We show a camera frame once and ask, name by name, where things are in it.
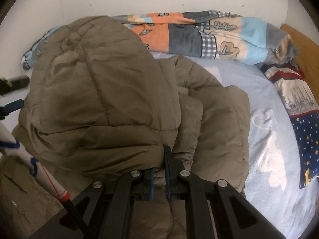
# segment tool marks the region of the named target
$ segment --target brown puffer jacket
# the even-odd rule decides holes
[[[222,87],[185,57],[155,60],[126,27],[89,17],[49,40],[13,133],[72,197],[93,180],[155,167],[155,198],[136,203],[132,238],[178,239],[186,238],[185,210],[161,186],[164,146],[202,179],[241,191],[249,120],[239,88]],[[61,206],[11,159],[0,171],[0,222],[10,238],[27,238]]]

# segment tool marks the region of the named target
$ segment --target colorful blanket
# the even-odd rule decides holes
[[[252,17],[203,11],[114,16],[151,51],[256,64],[274,83],[291,118],[300,152],[300,188],[319,176],[319,106],[298,67],[287,64],[298,53],[283,30]],[[41,56],[49,30],[23,55],[24,69]]]

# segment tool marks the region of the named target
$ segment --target bed sheet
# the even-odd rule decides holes
[[[152,53],[155,58],[169,57]],[[300,159],[294,131],[274,85],[256,66],[233,60],[191,58],[223,86],[236,85],[249,97],[247,200],[287,239],[297,239],[315,214],[317,180],[299,189]]]

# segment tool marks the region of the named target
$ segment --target black and white gingham pattern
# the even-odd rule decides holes
[[[207,35],[202,30],[198,30],[202,36],[202,54],[203,58],[216,57],[216,38],[213,35]]]
[[[214,16],[212,19],[217,19],[221,17],[229,17],[230,15],[230,12],[220,12],[220,11],[208,11],[208,13],[209,15]],[[196,28],[200,30],[209,29],[208,26],[209,26],[209,21],[196,24]]]

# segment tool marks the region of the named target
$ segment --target metal screw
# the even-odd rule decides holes
[[[226,187],[227,184],[228,184],[228,182],[225,181],[225,180],[219,180],[219,181],[218,181],[218,185],[221,186],[221,187]]]
[[[102,186],[103,186],[103,183],[100,181],[93,182],[93,188],[95,189],[99,189]]]
[[[138,170],[131,171],[131,176],[132,176],[132,177],[138,177],[138,176],[140,176],[140,175],[141,175],[141,172],[138,171]]]
[[[190,173],[187,170],[183,170],[183,171],[180,172],[180,175],[183,176],[183,177],[187,177],[187,176],[190,175]]]

